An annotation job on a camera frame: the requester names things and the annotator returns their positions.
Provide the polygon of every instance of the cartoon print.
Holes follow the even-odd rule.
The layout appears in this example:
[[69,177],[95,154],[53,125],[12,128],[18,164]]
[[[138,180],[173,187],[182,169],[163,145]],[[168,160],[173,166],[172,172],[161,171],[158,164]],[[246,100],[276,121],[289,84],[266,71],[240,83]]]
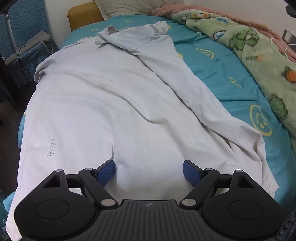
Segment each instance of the cartoon print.
[[250,119],[254,128],[259,131],[263,136],[269,137],[272,134],[272,129],[267,120],[261,112],[259,105],[250,105]]
[[223,23],[227,23],[228,24],[228,21],[226,19],[224,19],[224,18],[216,18],[216,19],[219,22],[223,22]]
[[235,36],[232,36],[229,40],[229,45],[231,48],[236,48],[238,50],[243,50],[245,44],[254,47],[260,37],[257,35],[257,32],[254,29],[241,29]]
[[277,97],[276,94],[272,94],[269,100],[270,106],[274,113],[280,118],[281,120],[284,119],[288,115],[288,110],[285,107],[285,103],[283,99]]
[[229,77],[229,79],[230,79],[230,82],[231,82],[232,84],[234,84],[234,85],[236,85],[237,87],[241,88],[241,85],[237,84],[237,81],[236,81],[235,79],[233,79],[233,78],[231,78],[231,77]]
[[213,34],[213,38],[215,41],[217,41],[219,38],[221,38],[226,33],[226,30],[222,30],[219,32],[216,32]]
[[181,55],[180,53],[177,52],[177,54],[180,56],[180,58],[183,58],[183,55]]
[[210,15],[208,13],[205,13],[205,12],[200,12],[200,13],[191,14],[190,17],[199,18],[199,19],[206,19],[206,18],[210,18]]
[[295,70],[292,70],[288,66],[286,66],[285,71],[282,73],[282,75],[290,83],[293,83],[293,84],[296,83],[296,71]]
[[215,57],[215,54],[207,49],[200,49],[200,48],[195,48],[197,51],[203,53],[204,55],[208,56],[210,59],[213,59]]
[[262,60],[264,60],[264,58],[265,58],[265,55],[261,53],[258,55],[246,57],[246,60],[253,60],[253,61],[261,62]]

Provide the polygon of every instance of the metal pin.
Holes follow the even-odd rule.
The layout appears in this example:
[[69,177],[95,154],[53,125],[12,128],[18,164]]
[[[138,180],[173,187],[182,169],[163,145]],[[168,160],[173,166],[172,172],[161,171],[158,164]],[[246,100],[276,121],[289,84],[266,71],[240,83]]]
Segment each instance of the metal pin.
[[111,207],[115,204],[115,200],[113,199],[104,199],[103,201],[101,201],[101,204],[104,205],[105,207]]
[[194,199],[184,199],[182,201],[182,204],[188,207],[194,206],[196,204],[196,201]]

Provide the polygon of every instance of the gray cloth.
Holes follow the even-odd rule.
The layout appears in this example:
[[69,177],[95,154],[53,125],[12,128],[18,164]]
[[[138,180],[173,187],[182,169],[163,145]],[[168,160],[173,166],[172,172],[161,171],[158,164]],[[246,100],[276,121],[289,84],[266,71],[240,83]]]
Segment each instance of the gray cloth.
[[19,88],[26,85],[28,82],[33,81],[37,66],[50,56],[50,53],[47,51],[48,48],[44,48],[44,45],[43,41],[38,43],[28,51],[24,52],[20,56],[20,60],[16,58],[7,66]]
[[183,0],[93,0],[105,20],[119,15],[151,15],[155,8],[184,4]]
[[[41,43],[41,42],[49,42],[51,41],[50,35],[46,33],[45,31],[40,31],[36,35],[34,35],[32,38],[30,38],[22,47],[20,47],[16,53],[13,53],[10,57],[8,57],[5,60],[6,65],[10,65],[15,59],[17,59],[17,54],[21,56],[24,52],[31,49],[35,45]],[[47,51],[52,54],[53,53],[53,46],[50,50],[47,49]]]

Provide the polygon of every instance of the chair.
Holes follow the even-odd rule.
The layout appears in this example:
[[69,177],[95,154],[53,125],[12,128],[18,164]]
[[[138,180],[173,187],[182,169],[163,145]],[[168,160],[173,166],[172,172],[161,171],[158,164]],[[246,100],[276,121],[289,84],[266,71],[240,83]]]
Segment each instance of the chair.
[[17,48],[42,30],[50,35],[43,0],[18,0],[8,15]]
[[0,14],[0,33],[0,53],[3,57],[8,58],[15,50],[9,35],[5,14]]

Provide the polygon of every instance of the yellow smiley face print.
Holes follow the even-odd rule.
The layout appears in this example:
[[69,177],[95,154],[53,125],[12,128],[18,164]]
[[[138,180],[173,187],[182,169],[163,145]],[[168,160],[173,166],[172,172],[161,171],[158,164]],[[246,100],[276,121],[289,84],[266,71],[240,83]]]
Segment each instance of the yellow smiley face print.
[[215,57],[215,54],[207,49],[200,49],[200,48],[195,48],[197,51],[203,53],[204,55],[208,56],[210,59],[213,59]]
[[271,136],[272,129],[267,120],[261,112],[261,107],[255,104],[250,106],[250,119],[254,128],[259,131],[263,136]]

